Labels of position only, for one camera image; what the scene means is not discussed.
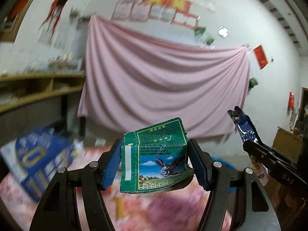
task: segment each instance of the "green cigarette pack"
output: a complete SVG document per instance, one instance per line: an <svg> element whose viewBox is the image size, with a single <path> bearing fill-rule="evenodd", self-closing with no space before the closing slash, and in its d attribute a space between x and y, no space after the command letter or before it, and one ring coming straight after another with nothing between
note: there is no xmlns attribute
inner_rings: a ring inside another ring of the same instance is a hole
<svg viewBox="0 0 308 231"><path fill-rule="evenodd" d="M148 193L191 177L187 140L181 118L126 133L121 147L121 192Z"/></svg>

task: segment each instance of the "white stripe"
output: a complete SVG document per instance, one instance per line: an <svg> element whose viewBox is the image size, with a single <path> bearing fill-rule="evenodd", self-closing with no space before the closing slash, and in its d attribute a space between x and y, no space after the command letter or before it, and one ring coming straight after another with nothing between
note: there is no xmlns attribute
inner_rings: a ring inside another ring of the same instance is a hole
<svg viewBox="0 0 308 231"><path fill-rule="evenodd" d="M125 180L131 180L131 144L125 145Z"/></svg>

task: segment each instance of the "metal screw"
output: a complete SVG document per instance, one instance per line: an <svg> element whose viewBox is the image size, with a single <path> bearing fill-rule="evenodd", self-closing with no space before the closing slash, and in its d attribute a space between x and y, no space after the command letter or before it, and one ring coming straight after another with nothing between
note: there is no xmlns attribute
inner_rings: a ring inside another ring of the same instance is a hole
<svg viewBox="0 0 308 231"><path fill-rule="evenodd" d="M222 164L221 164L219 161L216 161L216 162L214 162L214 166L215 166L215 167L221 167Z"/></svg>
<svg viewBox="0 0 308 231"><path fill-rule="evenodd" d="M62 174L65 171L65 167L61 167L58 169L58 173Z"/></svg>
<svg viewBox="0 0 308 231"><path fill-rule="evenodd" d="M92 162L90 163L90 167L97 167L97 166L98 166L97 161L92 161Z"/></svg>
<svg viewBox="0 0 308 231"><path fill-rule="evenodd" d="M253 173L253 170L251 168L246 168L245 171L246 171L247 174L252 174Z"/></svg>

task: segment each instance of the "wooden shelf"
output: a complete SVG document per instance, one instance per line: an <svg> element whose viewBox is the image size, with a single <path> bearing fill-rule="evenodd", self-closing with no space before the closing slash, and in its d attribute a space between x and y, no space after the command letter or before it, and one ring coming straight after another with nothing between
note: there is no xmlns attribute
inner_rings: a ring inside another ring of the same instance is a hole
<svg viewBox="0 0 308 231"><path fill-rule="evenodd" d="M42 78L85 78L85 74L54 74L54 73L33 73L33 74L16 74L0 76L0 82L9 82L16 80L27 79L42 79Z"/></svg>
<svg viewBox="0 0 308 231"><path fill-rule="evenodd" d="M7 83L12 90L24 88L26 93L16 102L0 105L0 114L29 103L44 99L80 92L83 89L84 74L24 74L0 77L0 83ZM54 83L69 84L68 88L53 89Z"/></svg>

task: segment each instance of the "red poster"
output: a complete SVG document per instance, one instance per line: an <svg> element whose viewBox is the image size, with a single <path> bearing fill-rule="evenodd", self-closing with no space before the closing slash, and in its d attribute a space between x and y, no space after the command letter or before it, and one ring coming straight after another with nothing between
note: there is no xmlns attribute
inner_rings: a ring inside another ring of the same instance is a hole
<svg viewBox="0 0 308 231"><path fill-rule="evenodd" d="M254 54L256 55L256 58L259 62L260 69L263 69L268 64L268 61L263 51L262 45L254 49Z"/></svg>

